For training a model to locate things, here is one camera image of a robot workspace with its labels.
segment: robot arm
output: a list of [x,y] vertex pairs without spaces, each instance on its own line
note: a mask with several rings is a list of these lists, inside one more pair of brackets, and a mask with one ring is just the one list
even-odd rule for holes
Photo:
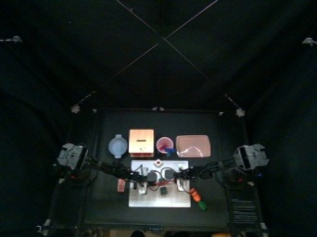
[[[105,173],[115,176],[119,179],[134,182],[150,182],[153,181],[152,172],[148,175],[142,175],[139,171],[134,171],[119,162],[109,164],[98,161],[95,158],[87,157],[89,150],[81,145],[67,143],[62,147],[58,162],[59,165],[69,169],[70,172],[81,171],[85,167],[94,168],[103,171]],[[208,163],[205,166],[193,166],[176,172],[168,169],[165,172],[166,179],[176,180],[194,180],[210,179],[213,173],[220,171],[222,168],[230,169],[237,168],[240,170],[249,170],[259,166],[267,166],[269,159],[264,152],[264,146],[260,144],[245,145],[238,147],[234,156],[221,162],[214,161]]]

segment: black fabric wall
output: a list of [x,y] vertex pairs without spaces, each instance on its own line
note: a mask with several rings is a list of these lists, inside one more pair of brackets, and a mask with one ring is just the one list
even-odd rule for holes
[[317,236],[317,48],[308,47],[248,113],[253,143],[272,161],[261,184],[273,235]]
[[38,71],[3,46],[0,55],[0,236],[36,236],[49,215],[51,165],[69,113]]

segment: green object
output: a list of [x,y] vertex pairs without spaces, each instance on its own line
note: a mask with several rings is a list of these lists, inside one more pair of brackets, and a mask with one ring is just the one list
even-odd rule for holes
[[204,211],[208,210],[208,205],[206,205],[206,203],[205,203],[204,201],[200,201],[200,202],[198,202],[198,205],[200,205],[200,207],[201,207],[201,209],[202,209]]

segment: red object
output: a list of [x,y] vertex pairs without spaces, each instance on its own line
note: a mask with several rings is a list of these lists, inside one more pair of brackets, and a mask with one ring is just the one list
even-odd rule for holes
[[190,189],[190,194],[192,194],[192,198],[193,198],[194,202],[198,203],[202,201],[201,195],[198,194],[198,192],[196,191],[194,188]]
[[126,180],[119,179],[119,180],[118,180],[118,189],[117,189],[117,191],[118,191],[119,193],[123,193],[123,192],[125,192],[125,187],[126,187]]

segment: tray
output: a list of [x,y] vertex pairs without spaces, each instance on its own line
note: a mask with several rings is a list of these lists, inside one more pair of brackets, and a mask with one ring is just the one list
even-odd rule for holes
[[210,141],[208,135],[186,135],[176,137],[178,157],[210,156]]

